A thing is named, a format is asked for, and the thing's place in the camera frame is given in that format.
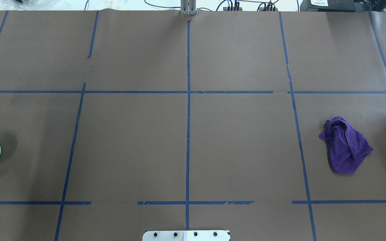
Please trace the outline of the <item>black small computer box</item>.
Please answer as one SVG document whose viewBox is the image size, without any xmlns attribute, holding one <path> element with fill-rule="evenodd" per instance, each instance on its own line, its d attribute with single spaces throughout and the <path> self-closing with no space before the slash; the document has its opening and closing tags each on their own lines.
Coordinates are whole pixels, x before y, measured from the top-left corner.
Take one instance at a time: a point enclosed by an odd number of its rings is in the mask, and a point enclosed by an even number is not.
<svg viewBox="0 0 386 241">
<path fill-rule="evenodd" d="M 301 12 L 355 12 L 354 0 L 303 0 Z"/>
</svg>

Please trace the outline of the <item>purple crumpled cloth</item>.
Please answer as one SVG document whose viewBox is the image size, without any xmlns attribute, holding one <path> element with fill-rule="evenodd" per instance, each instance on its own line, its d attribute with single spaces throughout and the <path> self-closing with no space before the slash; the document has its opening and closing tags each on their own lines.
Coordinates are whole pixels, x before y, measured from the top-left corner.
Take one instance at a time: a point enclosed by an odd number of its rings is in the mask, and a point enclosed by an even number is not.
<svg viewBox="0 0 386 241">
<path fill-rule="evenodd" d="M 327 120 L 319 138 L 326 142 L 328 164 L 337 174 L 356 172 L 374 150 L 365 136 L 341 116 Z"/>
</svg>

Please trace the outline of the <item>aluminium frame post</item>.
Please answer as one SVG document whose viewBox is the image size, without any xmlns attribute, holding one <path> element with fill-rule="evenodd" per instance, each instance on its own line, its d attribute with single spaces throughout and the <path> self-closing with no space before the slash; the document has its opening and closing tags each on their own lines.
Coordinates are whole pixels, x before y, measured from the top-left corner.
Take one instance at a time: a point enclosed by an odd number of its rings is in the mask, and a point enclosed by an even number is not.
<svg viewBox="0 0 386 241">
<path fill-rule="evenodd" d="M 197 7 L 196 0 L 181 0 L 180 1 L 180 14 L 183 16 L 196 15 Z"/>
</svg>

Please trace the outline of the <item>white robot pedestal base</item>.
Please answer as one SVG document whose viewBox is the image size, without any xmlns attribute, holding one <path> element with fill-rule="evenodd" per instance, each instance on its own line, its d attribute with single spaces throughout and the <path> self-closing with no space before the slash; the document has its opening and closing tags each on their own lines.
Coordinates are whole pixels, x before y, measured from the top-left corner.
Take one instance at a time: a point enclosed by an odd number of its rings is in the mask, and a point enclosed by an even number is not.
<svg viewBox="0 0 386 241">
<path fill-rule="evenodd" d="M 226 230 L 167 230 L 146 231 L 143 241 L 230 241 Z"/>
</svg>

